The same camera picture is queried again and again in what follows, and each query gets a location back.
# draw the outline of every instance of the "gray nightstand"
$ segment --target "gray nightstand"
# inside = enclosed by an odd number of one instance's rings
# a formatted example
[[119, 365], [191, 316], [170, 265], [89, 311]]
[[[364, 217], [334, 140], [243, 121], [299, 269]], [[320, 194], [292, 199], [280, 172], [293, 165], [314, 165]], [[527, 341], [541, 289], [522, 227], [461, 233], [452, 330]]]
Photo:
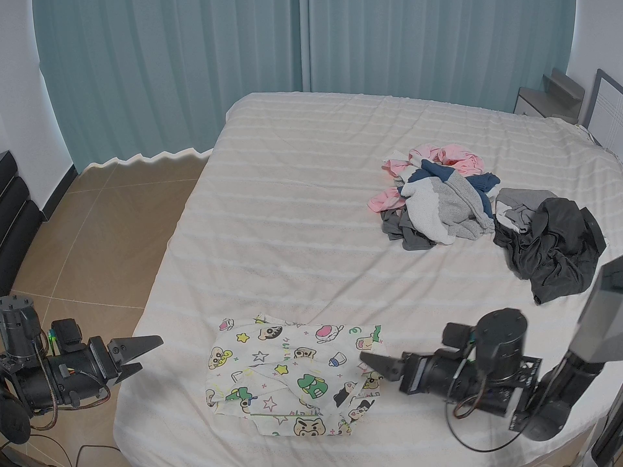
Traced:
[[536, 118], [554, 116], [572, 125], [578, 122], [584, 89], [554, 68], [551, 76], [543, 75], [545, 91], [522, 87], [517, 95], [515, 114]]

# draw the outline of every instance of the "curtain fold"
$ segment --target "curtain fold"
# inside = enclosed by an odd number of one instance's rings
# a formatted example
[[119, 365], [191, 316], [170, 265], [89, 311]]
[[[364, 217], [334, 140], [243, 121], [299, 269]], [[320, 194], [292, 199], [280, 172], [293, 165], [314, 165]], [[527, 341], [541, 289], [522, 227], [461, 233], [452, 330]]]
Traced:
[[512, 112], [566, 70], [576, 0], [309, 0], [312, 91]]
[[33, 0], [33, 12], [78, 171], [206, 151], [239, 98], [302, 88], [299, 0]]

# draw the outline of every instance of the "bed sheet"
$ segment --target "bed sheet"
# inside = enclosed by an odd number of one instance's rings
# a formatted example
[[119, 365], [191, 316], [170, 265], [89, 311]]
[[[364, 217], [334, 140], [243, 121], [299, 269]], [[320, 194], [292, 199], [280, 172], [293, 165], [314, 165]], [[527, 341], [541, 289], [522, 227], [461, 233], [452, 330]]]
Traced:
[[[235, 104], [169, 241], [135, 335], [164, 346], [121, 386], [115, 440], [135, 466], [519, 466], [583, 431], [623, 380], [607, 364], [544, 443], [520, 438], [472, 453], [448, 432], [438, 397], [408, 397], [383, 382], [350, 437], [263, 437], [250, 420], [206, 406], [207, 358], [225, 317], [266, 313], [301, 323], [382, 324], [392, 355], [440, 346], [454, 321], [516, 307], [529, 321], [525, 351], [558, 363], [588, 292], [535, 306], [530, 283], [508, 268], [492, 235], [429, 251], [389, 242], [368, 199], [392, 184], [383, 156], [421, 143], [460, 143], [507, 187], [550, 189], [588, 206], [623, 253], [618, 161], [561, 120], [367, 95], [257, 93]], [[475, 412], [456, 425], [488, 448], [508, 420]]]

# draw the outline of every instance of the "white wall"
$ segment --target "white wall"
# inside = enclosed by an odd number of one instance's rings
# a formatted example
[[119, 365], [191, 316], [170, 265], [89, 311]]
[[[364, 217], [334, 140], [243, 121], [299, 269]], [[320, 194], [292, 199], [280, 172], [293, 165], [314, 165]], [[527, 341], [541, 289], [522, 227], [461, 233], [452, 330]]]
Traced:
[[623, 0], [577, 0], [567, 75], [586, 90], [580, 122], [598, 68], [623, 85]]
[[43, 208], [72, 166], [39, 71], [32, 0], [0, 0], [0, 151]]

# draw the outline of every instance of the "floor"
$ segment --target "floor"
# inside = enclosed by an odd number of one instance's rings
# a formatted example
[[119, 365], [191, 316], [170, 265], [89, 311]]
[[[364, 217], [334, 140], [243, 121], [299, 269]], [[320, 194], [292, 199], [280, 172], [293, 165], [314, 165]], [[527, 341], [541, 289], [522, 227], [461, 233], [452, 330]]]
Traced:
[[[152, 163], [93, 167], [78, 177], [35, 237], [14, 292], [35, 302], [45, 331], [53, 320], [75, 318], [83, 337], [104, 342], [131, 336], [143, 313], [166, 244], [207, 158], [185, 156]], [[117, 388], [107, 403], [63, 412], [49, 435], [72, 464], [85, 443], [114, 445]], [[33, 420], [46, 424], [49, 416]], [[62, 450], [45, 438], [18, 448], [37, 460], [68, 467]], [[110, 449], [85, 449], [80, 466], [127, 467]]]

